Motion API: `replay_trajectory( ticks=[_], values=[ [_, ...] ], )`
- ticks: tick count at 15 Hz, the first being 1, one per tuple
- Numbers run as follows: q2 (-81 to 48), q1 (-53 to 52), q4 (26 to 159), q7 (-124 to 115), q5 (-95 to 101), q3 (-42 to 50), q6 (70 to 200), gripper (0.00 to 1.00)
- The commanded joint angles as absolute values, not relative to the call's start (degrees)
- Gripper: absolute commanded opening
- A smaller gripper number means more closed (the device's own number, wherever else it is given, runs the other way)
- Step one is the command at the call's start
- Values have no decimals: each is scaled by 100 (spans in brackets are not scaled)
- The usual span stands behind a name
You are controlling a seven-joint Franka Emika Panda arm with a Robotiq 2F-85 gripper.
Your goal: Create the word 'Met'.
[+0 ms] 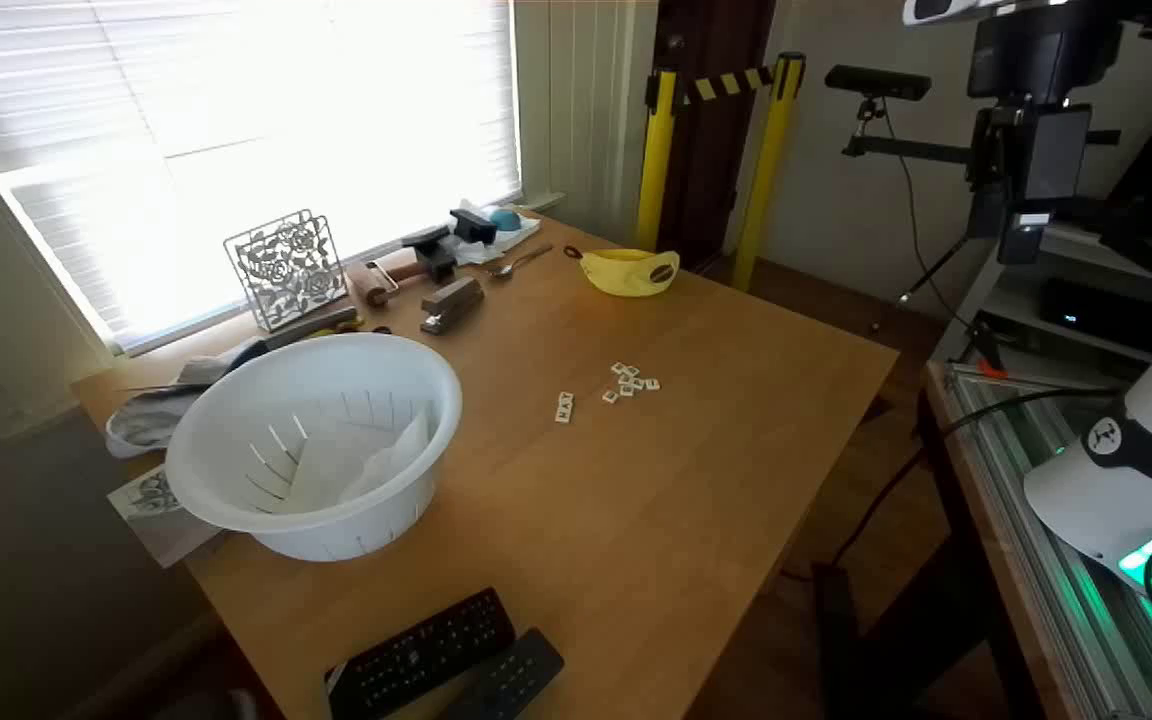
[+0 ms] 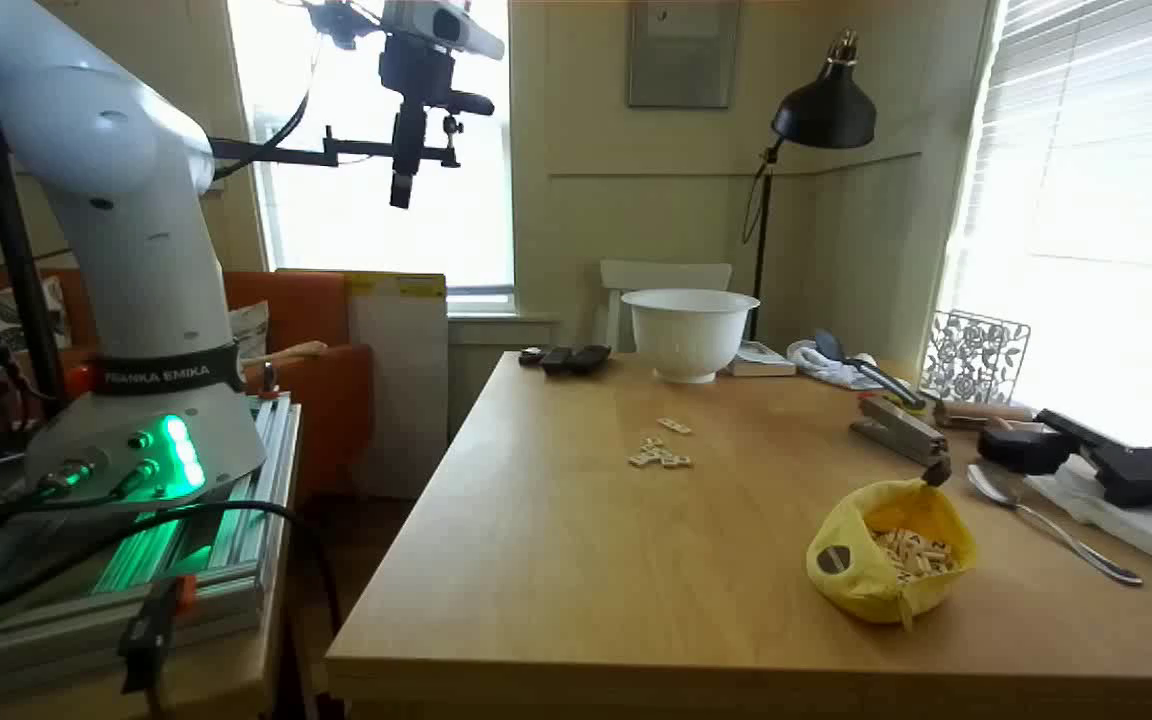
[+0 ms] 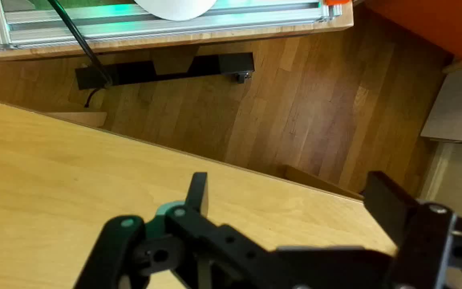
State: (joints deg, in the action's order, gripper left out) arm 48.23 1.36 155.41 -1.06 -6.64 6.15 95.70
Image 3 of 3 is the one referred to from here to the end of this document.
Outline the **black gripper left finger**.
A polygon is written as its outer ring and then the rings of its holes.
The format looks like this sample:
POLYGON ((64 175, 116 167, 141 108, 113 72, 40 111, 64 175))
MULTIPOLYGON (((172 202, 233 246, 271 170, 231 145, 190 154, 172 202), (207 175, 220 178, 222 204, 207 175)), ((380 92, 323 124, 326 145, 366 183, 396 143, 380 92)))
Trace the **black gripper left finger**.
POLYGON ((209 209, 209 193, 207 193, 207 173, 196 172, 191 178, 188 196, 185 204, 201 215, 207 214, 209 209))

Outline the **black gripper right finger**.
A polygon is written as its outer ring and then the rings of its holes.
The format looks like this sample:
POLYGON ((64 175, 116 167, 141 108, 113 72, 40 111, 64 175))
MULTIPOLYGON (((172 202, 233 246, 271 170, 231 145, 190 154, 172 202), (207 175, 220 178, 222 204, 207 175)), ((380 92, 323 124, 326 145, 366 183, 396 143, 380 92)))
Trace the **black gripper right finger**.
POLYGON ((400 244, 419 202, 384 172, 369 172, 361 194, 366 210, 400 244))

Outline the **aluminium extrusion robot base frame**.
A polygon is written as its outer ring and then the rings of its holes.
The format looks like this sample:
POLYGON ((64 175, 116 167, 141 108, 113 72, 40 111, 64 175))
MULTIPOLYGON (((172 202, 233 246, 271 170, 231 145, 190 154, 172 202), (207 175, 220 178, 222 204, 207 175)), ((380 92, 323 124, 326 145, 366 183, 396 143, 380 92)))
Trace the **aluminium extrusion robot base frame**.
POLYGON ((76 37, 119 42, 329 24, 352 0, 0 0, 0 50, 56 47, 76 37))

